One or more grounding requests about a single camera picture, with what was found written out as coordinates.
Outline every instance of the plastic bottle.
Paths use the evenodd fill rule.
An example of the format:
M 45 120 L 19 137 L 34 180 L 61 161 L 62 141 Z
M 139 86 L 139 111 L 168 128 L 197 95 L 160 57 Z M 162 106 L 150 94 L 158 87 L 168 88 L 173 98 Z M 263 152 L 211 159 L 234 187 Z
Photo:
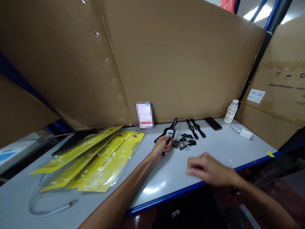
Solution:
M 233 118 L 237 112 L 238 109 L 238 100 L 233 100 L 230 106 L 228 107 L 227 113 L 223 121 L 225 123 L 230 124 L 233 121 Z

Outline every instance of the brown cardboard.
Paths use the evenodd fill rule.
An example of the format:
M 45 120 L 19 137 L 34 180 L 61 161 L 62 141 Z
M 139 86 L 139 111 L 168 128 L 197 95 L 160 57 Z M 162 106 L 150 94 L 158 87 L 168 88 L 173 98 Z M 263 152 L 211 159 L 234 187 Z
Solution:
M 153 102 L 157 122 L 224 115 L 265 36 L 202 0 L 0 9 L 2 53 L 76 130 L 135 122 L 137 101 Z
M 0 74 L 0 149 L 59 117 L 33 95 Z
M 305 125 L 304 24 L 302 16 L 277 27 L 236 116 L 276 149 Z M 247 99 L 251 89 L 266 92 L 260 103 Z
M 235 119 L 275 149 L 280 149 L 298 130 L 296 127 L 243 104 L 239 107 Z
M 2 1 L 0 9 L 2 53 L 68 124 L 132 121 L 94 1 Z
M 206 1 L 97 2 L 130 110 L 151 101 L 157 122 L 224 115 L 265 37 Z

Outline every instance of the yellow sticker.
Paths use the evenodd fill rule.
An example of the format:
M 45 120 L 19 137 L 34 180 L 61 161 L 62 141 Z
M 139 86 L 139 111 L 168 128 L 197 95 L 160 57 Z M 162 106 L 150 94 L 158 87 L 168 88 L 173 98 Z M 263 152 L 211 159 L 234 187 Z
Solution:
M 270 151 L 266 151 L 270 157 L 275 157 Z

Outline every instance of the yellow plastic pouch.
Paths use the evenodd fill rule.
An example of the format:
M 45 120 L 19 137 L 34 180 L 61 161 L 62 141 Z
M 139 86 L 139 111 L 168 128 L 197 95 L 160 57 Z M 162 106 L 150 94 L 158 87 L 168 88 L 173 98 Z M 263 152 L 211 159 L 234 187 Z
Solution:
M 97 134 L 97 135 L 92 135 L 90 137 L 85 138 L 83 141 L 81 141 L 79 144 L 76 146 L 72 147 L 71 149 L 68 149 L 65 153 L 60 154 L 55 159 L 52 159 L 49 161 L 47 164 L 41 166 L 40 168 L 36 169 L 34 172 L 31 174 L 37 174 L 37 173 L 52 173 L 56 171 L 57 169 L 61 168 L 65 164 L 69 163 L 79 155 L 81 155 L 83 152 L 109 136 L 110 134 L 113 134 L 117 130 L 119 130 L 120 127 L 110 127 L 106 129 L 105 131 Z
M 126 138 L 131 134 L 131 131 L 120 131 L 113 139 L 86 165 L 86 167 L 70 182 L 66 189 L 80 187 L 86 182 L 89 177 L 98 170 L 98 168 L 107 160 L 107 158 L 117 151 L 126 141 Z
M 122 147 L 118 151 L 113 152 L 78 190 L 107 192 L 144 135 L 144 133 L 132 131 L 128 139 L 122 144 Z
M 81 155 L 70 167 L 65 169 L 58 177 L 56 177 L 48 186 L 40 192 L 62 188 L 66 186 L 91 160 L 92 158 L 116 135 L 113 133 L 92 146 Z

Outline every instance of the person's left hand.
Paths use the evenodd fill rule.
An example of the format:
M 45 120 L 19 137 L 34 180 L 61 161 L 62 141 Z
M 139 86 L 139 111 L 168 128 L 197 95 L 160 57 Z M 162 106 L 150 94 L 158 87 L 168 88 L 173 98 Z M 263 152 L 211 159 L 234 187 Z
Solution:
M 168 144 L 166 144 L 170 137 L 171 136 L 169 134 L 167 136 L 164 135 L 159 137 L 158 141 L 150 152 L 150 155 L 153 157 L 155 164 L 162 160 L 163 152 L 165 152 L 165 155 L 167 155 L 172 150 L 173 139 Z

